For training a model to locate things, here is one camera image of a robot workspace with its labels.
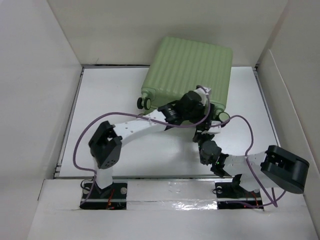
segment white tabletop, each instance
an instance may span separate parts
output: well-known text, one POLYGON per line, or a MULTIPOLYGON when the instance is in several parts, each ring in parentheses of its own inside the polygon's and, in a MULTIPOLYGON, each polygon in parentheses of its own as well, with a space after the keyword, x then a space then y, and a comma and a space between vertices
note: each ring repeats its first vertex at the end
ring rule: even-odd
MULTIPOLYGON (((96 117, 109 112, 139 114, 137 99, 148 68, 96 68, 85 69, 70 131, 63 155, 60 177, 91 176, 73 165, 72 155, 83 129, 96 117)), ((254 132, 254 145, 250 153, 265 151, 276 145, 259 86, 251 67, 233 67, 231 70, 226 112, 242 115, 250 122, 254 132)), ((124 116, 110 116, 96 123, 84 136, 77 152, 77 162, 93 168, 88 142, 98 125, 108 120, 112 124, 130 121, 124 116)), ((200 164, 198 146, 192 142, 194 128, 170 129, 139 138, 121 150, 119 162, 113 167, 113 176, 182 177, 209 176, 210 167, 200 164)), ((234 119, 222 129, 214 140, 224 153, 243 155, 250 145, 250 132, 246 123, 234 119)))
MULTIPOLYGON (((168 185, 159 186, 161 181, 145 182, 149 187, 140 182, 140 190, 135 181, 129 181, 127 200, 135 205, 128 203, 128 210, 81 210, 80 182, 80 179, 44 181, 28 240, 318 239, 304 197, 298 194, 286 193, 278 208, 268 206, 265 211, 216 210, 210 182, 186 181, 185 187, 175 194, 169 192, 172 188, 168 185), (163 210, 166 203, 197 200, 211 200, 213 207, 163 210)), ((264 193, 262 198, 268 202, 264 193)))

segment bolt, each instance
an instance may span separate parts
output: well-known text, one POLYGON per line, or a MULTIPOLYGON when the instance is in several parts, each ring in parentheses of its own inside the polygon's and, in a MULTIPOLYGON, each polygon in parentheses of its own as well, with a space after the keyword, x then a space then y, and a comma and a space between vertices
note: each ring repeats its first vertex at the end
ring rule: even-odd
POLYGON ((120 193, 121 193, 121 194, 127 194, 127 188, 126 188, 126 187, 122 187, 122 188, 120 189, 120 193))
POLYGON ((222 187, 221 186, 217 186, 215 189, 217 194, 222 194, 222 187))
POLYGON ((82 191, 83 191, 83 194, 88 194, 89 193, 89 191, 87 189, 83 189, 82 191))

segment black mounting plate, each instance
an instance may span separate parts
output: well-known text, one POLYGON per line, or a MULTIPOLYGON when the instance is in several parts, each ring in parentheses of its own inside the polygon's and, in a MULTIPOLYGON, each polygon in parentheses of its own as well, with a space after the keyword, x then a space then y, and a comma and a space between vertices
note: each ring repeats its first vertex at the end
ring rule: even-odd
POLYGON ((237 190, 232 187, 232 182, 216 182, 215 183, 215 194, 218 198, 217 208, 218 209, 250 209, 249 207, 244 206, 241 203, 250 204, 252 206, 262 205, 260 192, 255 192, 254 195, 252 192, 246 191, 243 188, 237 190), (219 199, 232 199, 231 201, 220 201, 219 199))
MULTIPOLYGON (((85 183, 83 186, 86 189, 90 189, 92 183, 85 183)), ((114 182, 108 189, 107 194, 99 192, 94 187, 89 199, 80 205, 80 208, 84 210, 125 210, 127 208, 127 193, 121 193, 122 188, 128 189, 128 184, 125 182, 114 182)), ((82 191, 81 201, 88 195, 88 191, 84 191, 82 191)))

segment robotic arm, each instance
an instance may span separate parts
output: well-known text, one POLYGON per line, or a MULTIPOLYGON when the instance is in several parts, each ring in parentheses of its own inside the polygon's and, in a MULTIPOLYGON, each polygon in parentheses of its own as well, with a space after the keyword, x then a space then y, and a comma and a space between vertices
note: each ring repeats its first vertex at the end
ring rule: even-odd
MULTIPOLYGON (((208 102, 209 88, 189 91, 180 100, 159 107, 146 119, 135 119, 111 125, 102 122, 89 141, 90 153, 97 171, 96 183, 99 192, 107 190, 113 183, 112 166, 120 158, 121 148, 129 142, 154 132, 166 131, 170 125, 179 126, 185 121, 198 123, 205 117, 206 104, 210 111, 206 119, 196 126, 193 142, 198 144, 200 162, 211 165, 211 171, 220 177, 234 176, 232 187, 235 191, 257 190, 260 188, 248 168, 245 156, 222 153, 222 149, 212 140, 224 126, 212 127, 221 123, 224 112, 217 114, 215 106, 208 102)), ((309 169, 309 163, 278 146, 269 146, 266 152, 251 154, 248 161, 256 176, 266 188, 280 187, 288 192, 302 194, 309 169)))

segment green suitcase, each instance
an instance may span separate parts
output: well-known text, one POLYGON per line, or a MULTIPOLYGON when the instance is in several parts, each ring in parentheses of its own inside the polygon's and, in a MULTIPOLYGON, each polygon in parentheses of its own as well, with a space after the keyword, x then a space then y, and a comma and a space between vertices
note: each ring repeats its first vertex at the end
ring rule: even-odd
POLYGON ((165 37, 141 88, 138 108, 152 111, 197 85, 211 88, 215 114, 226 108, 233 51, 229 47, 165 37))

